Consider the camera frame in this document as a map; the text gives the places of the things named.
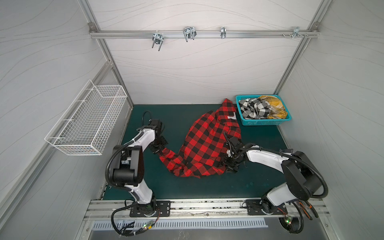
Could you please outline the red black plaid shirt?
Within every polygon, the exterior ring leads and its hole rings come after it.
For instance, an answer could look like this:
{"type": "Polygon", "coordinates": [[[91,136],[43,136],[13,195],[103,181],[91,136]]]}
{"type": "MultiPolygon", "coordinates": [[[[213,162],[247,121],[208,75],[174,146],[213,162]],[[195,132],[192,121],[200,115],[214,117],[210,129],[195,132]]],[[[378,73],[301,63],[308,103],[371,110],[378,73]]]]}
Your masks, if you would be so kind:
{"type": "Polygon", "coordinates": [[[229,147],[227,139],[241,139],[236,107],[226,99],[216,111],[209,111],[190,127],[178,153],[167,148],[158,156],[169,172],[177,177],[221,175],[229,147]]]}

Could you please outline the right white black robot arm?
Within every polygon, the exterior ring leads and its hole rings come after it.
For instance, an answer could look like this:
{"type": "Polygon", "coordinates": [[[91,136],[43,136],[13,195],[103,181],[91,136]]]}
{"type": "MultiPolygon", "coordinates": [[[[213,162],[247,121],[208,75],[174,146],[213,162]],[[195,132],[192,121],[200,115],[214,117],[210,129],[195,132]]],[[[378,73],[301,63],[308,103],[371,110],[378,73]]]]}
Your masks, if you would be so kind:
{"type": "Polygon", "coordinates": [[[227,152],[221,164],[227,171],[236,173],[244,162],[257,163],[281,172],[285,183],[268,191],[262,197],[262,205],[271,209],[282,204],[307,201],[310,198],[327,197],[329,188],[325,178],[300,151],[292,149],[270,150],[248,143],[244,145],[236,137],[225,135],[227,152]]]}

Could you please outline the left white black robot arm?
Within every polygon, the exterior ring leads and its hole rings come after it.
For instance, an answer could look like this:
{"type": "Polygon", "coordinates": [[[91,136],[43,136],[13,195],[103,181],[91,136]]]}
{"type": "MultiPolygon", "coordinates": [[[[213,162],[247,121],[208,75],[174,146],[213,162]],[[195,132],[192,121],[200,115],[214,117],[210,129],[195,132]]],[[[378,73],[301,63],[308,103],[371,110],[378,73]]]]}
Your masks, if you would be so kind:
{"type": "Polygon", "coordinates": [[[149,148],[158,154],[165,148],[168,142],[162,131],[160,120],[150,120],[129,142],[114,147],[105,171],[108,185],[128,191],[140,207],[151,211],[156,208],[156,198],[144,180],[144,151],[149,148]]]}

